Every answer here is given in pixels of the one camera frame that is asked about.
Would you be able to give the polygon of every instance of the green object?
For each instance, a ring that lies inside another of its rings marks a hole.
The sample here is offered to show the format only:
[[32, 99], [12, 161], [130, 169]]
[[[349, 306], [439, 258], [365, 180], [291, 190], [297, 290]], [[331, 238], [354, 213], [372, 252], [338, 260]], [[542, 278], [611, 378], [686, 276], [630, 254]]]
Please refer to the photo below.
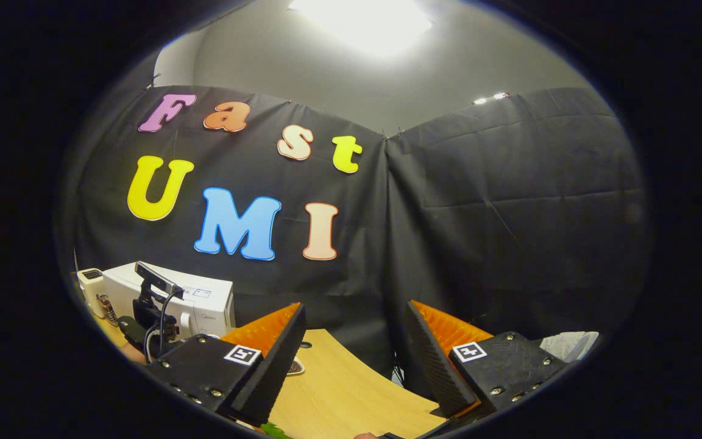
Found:
[[263, 423], [261, 427], [259, 427], [264, 431], [267, 436], [270, 437], [275, 437], [276, 439], [292, 439], [291, 437], [286, 436], [286, 433], [284, 433], [281, 428], [278, 428], [274, 423]]

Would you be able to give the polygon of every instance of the black fabric backdrop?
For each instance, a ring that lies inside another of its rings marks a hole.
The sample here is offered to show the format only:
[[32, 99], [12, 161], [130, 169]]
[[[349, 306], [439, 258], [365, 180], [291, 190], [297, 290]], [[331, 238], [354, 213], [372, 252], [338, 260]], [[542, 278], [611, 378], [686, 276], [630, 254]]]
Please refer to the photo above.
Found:
[[[197, 102], [158, 132], [138, 132], [168, 93], [195, 94]], [[250, 105], [246, 128], [204, 128], [204, 117], [229, 101]], [[588, 89], [513, 95], [389, 139], [296, 102], [222, 88], [157, 87], [110, 112], [117, 118], [97, 126], [103, 134], [79, 173], [73, 223], [81, 269], [145, 260], [231, 280], [238, 324], [299, 300], [309, 328], [328, 329], [379, 373], [391, 374], [396, 350], [406, 387], [424, 396], [402, 332], [407, 300], [493, 334], [606, 333], [627, 315], [646, 273], [651, 239], [635, 153]], [[313, 131], [309, 159], [277, 152], [290, 124]], [[357, 173], [332, 164], [332, 137], [340, 135], [364, 148], [354, 155]], [[142, 155], [165, 161], [148, 188], [151, 201], [161, 197], [170, 160], [195, 166], [172, 212], [156, 222], [134, 217], [126, 204]], [[273, 261], [245, 259], [239, 248], [193, 248], [207, 187], [231, 191], [239, 214], [257, 197], [282, 203]], [[302, 255], [309, 202], [339, 209], [332, 261]]]

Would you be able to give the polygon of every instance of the appliance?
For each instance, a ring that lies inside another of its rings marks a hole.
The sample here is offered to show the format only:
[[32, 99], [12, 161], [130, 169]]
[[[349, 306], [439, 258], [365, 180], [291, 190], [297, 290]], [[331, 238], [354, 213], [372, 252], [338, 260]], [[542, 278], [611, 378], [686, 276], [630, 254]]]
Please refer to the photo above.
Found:
[[102, 272], [98, 269], [85, 269], [77, 273], [77, 280], [80, 282], [80, 290], [86, 299], [86, 306], [100, 319], [105, 318], [105, 310], [99, 302], [100, 296], [105, 294], [105, 286], [102, 280]]
[[[143, 278], [135, 271], [135, 264], [137, 262], [101, 271], [101, 290], [119, 317], [133, 316], [132, 302], [140, 297]], [[177, 319], [176, 340], [197, 334], [222, 337], [235, 327], [232, 282], [181, 273], [147, 262], [139, 264], [183, 287], [183, 298], [174, 297], [167, 304], [167, 314]], [[151, 290], [163, 298], [168, 295], [156, 284], [151, 285]]]

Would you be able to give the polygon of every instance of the peach letter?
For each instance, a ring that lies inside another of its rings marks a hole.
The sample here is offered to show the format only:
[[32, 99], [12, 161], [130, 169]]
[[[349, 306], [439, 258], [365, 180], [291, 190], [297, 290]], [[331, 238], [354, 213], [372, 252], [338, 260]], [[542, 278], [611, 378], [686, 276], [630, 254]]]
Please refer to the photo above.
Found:
[[353, 153], [361, 154], [362, 147], [356, 144], [354, 136], [333, 137], [332, 143], [338, 145], [335, 147], [335, 155], [332, 157], [332, 163], [335, 168], [342, 170], [344, 173], [354, 173], [359, 170], [359, 165], [351, 162]]
[[305, 210], [310, 214], [310, 235], [303, 256], [314, 261], [329, 261], [338, 253], [332, 248], [332, 218], [338, 208], [324, 203], [308, 203]]
[[161, 200], [152, 203], [145, 198], [145, 194], [148, 191], [148, 185], [151, 184], [154, 172], [162, 164], [164, 164], [164, 160], [152, 155], [143, 155], [137, 160], [137, 172], [134, 174], [132, 185], [129, 187], [129, 196], [126, 198], [126, 202], [129, 204], [129, 211], [137, 218], [158, 221], [169, 215], [172, 208], [175, 207], [175, 201], [178, 200], [178, 192], [180, 192], [183, 178], [194, 169], [192, 162], [187, 162], [186, 160], [171, 161], [169, 169], [172, 171], [169, 174], [164, 193], [161, 195]]
[[137, 130], [144, 133], [156, 133], [156, 131], [161, 130], [162, 118], [164, 118], [164, 122], [170, 122], [183, 108], [183, 104], [188, 106], [196, 101], [197, 95], [164, 95], [164, 98], [161, 99], [161, 104], [151, 113], [151, 117], [140, 125]]
[[205, 118], [203, 125], [211, 130], [234, 133], [246, 127], [246, 117], [250, 112], [250, 106], [244, 102], [224, 102], [215, 106], [215, 112]]
[[310, 157], [310, 145], [313, 133], [299, 125], [289, 125], [283, 129], [283, 138], [278, 141], [278, 153], [295, 160]]

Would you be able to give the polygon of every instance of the ceiling light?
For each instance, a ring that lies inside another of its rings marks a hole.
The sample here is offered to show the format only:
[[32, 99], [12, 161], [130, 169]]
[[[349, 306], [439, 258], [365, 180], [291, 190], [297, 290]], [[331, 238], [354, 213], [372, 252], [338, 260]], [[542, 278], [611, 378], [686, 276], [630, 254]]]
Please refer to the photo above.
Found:
[[[495, 99], [502, 99], [502, 98], [510, 98], [510, 97], [511, 97], [511, 94], [510, 94], [510, 93], [503, 92], [503, 93], [498, 93], [498, 94], [494, 95], [492, 98], [495, 98]], [[473, 101], [473, 104], [474, 104], [474, 105], [480, 105], [480, 104], [482, 104], [482, 103], [484, 103], [484, 102], [487, 102], [487, 101], [490, 100], [490, 99], [491, 99], [491, 98], [480, 98], [480, 99], [476, 99], [475, 101]]]
[[289, 9], [375, 55], [394, 55], [432, 27], [412, 0], [295, 0]]

